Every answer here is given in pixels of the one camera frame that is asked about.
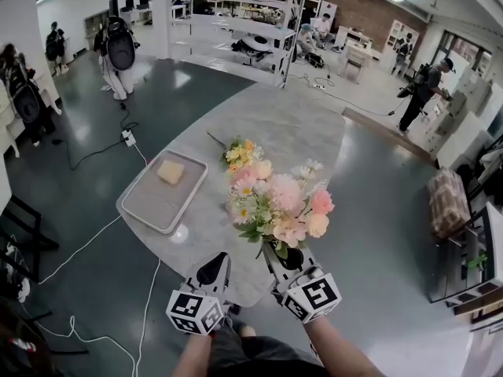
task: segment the gray tray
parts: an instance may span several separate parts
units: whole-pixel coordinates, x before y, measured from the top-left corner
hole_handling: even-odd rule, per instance
[[[177,185],[157,176],[164,160],[181,163],[185,169]],[[132,217],[159,233],[171,233],[207,175],[207,164],[165,149],[141,172],[121,203]]]

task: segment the power strip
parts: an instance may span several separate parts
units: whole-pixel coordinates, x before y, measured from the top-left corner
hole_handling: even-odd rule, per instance
[[[129,129],[123,131],[123,138],[124,138],[128,147],[132,147],[133,145],[136,144],[136,140],[134,139],[133,132]]]

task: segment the brick wall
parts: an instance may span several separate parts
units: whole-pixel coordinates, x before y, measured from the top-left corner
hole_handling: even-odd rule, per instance
[[[407,13],[396,5],[386,0],[326,0],[337,4],[336,20],[332,31],[337,27],[355,27],[363,29],[364,34],[373,39],[373,49],[382,51],[389,35],[393,20],[398,20],[420,33],[417,47],[414,48],[413,57],[417,52],[427,24],[416,16]]]

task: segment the window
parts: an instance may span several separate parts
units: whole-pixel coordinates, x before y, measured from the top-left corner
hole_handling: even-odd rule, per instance
[[[490,64],[491,52],[448,31],[444,31],[439,47],[430,64],[439,63],[444,57],[449,57],[452,51],[463,57],[469,63],[470,68],[477,71],[480,76],[483,77],[486,74]]]

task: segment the sponge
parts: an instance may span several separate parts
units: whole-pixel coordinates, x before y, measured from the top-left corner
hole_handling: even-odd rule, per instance
[[[157,176],[169,185],[176,185],[182,177],[185,167],[181,163],[164,160],[157,171]]]

